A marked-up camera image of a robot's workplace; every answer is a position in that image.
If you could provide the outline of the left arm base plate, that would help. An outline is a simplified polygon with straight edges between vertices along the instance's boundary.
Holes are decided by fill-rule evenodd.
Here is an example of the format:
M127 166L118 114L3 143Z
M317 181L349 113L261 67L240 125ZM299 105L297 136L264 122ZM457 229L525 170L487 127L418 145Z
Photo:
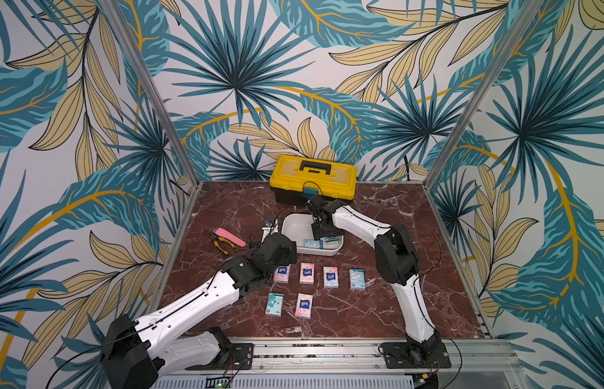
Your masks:
M215 359L206 365L187 367L187 371L223 371L225 368L236 371L248 371L253 365L254 344L234 343L220 351Z

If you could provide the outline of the white plastic storage box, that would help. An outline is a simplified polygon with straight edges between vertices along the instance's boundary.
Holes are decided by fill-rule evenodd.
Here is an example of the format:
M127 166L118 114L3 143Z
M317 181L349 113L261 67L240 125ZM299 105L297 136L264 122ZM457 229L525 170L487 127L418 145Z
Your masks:
M305 248L305 239L313 239L312 225L313 217L310 214L292 213L284 219L282 234L296 243L299 254L333 256L344 246L344 236L340 236L339 243L326 244L323 238L322 250Z

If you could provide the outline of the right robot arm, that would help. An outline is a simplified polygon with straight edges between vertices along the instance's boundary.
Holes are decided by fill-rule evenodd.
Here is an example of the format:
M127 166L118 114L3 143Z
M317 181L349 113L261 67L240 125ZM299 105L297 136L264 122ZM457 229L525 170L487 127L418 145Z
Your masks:
M342 200L329 202L319 194L307 202L307 208L313 216L315 239L350 233L373 247L376 269L393 288L406 329L406 341L402 343L405 350L394 352L383 345L383 353L417 367L432 362L435 353L443 353L444 344L422 296L419 259L407 228L381 223Z

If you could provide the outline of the pink Tempo tissue pack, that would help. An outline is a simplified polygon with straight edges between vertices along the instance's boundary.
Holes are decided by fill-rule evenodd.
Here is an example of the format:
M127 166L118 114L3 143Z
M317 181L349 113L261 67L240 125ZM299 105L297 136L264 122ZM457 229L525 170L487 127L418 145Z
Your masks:
M337 267L323 267L323 285L325 289L339 287L339 270Z
M315 264L301 263L300 264L300 284L313 285L315 280Z
M279 266L274 273L274 282L278 284L287 284L289 282L291 266Z

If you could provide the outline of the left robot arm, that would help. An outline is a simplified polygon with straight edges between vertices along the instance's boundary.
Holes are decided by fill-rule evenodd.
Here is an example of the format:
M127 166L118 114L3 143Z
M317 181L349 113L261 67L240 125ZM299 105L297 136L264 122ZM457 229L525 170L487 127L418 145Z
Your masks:
M150 314L123 314L107 330L99 361L112 388L150 388L171 373L192 366L225 366L232 344L212 327L198 336L185 333L215 312L258 291L278 267L297 261L296 243L272 233L257 247L227 259L204 284Z

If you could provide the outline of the teal cartoon tissue pack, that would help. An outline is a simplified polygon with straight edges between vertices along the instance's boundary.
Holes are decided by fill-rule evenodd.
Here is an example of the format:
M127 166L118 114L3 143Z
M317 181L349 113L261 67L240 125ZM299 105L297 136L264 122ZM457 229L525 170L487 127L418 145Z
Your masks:
M284 304L284 295L281 293L269 293L266 303L266 315L267 316L282 316L282 309Z

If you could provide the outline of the small blue tissue pack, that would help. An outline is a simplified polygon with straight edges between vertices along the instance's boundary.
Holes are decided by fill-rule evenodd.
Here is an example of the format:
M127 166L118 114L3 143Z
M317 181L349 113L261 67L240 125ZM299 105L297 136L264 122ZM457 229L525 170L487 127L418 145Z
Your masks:
M322 250L324 247L322 240L305 239L305 248Z

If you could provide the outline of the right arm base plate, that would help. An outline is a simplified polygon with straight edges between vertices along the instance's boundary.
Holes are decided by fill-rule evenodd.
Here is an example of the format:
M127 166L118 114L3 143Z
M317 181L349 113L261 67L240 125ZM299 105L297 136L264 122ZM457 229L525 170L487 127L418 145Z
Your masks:
M443 344L440 348L426 351L407 342L385 342L378 346L387 369L427 369L436 371L451 368L449 353Z

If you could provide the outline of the blue elephant tissue pack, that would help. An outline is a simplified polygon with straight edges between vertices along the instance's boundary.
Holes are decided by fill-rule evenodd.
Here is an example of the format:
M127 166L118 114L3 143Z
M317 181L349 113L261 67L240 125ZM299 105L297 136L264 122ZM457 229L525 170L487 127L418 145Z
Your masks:
M349 270L349 279L350 279L350 290L365 290L366 289L365 271L364 270L350 269Z

